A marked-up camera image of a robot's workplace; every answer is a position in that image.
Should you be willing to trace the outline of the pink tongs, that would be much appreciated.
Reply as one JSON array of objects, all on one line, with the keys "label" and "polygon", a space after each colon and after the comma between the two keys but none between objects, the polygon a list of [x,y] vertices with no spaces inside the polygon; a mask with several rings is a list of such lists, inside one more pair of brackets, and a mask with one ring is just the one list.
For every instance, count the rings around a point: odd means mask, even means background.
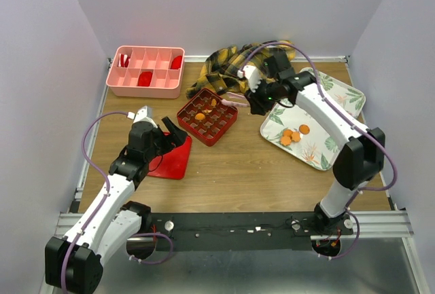
[{"label": "pink tongs", "polygon": [[249,107],[247,99],[242,94],[236,94],[233,92],[226,93],[227,98],[223,98],[221,103],[225,106],[231,107]]}]

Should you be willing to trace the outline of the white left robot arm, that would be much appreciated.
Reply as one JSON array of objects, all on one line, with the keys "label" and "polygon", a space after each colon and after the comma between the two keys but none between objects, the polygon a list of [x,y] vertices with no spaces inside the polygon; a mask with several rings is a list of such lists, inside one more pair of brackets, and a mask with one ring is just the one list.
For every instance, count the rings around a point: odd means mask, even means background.
[{"label": "white left robot arm", "polygon": [[181,147],[188,137],[168,117],[167,132],[152,119],[149,107],[123,114],[131,119],[128,142],[102,172],[103,186],[81,218],[61,237],[49,239],[45,247],[46,283],[63,293],[94,293],[105,265],[131,236],[164,238],[151,232],[150,209],[129,202],[157,157]]}]

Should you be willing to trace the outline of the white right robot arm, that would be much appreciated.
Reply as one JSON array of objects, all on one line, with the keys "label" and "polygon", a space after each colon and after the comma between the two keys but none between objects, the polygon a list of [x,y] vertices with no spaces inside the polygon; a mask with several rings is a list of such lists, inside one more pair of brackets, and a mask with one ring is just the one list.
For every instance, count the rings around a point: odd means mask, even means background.
[{"label": "white right robot arm", "polygon": [[332,166],[334,182],[315,206],[313,227],[321,234],[336,228],[359,191],[384,165],[385,134],[357,121],[324,92],[314,70],[295,73],[283,52],[267,59],[272,82],[266,82],[256,67],[245,65],[237,76],[247,81],[245,97],[251,113],[265,115],[273,103],[288,100],[306,111],[332,137],[338,155]]}]

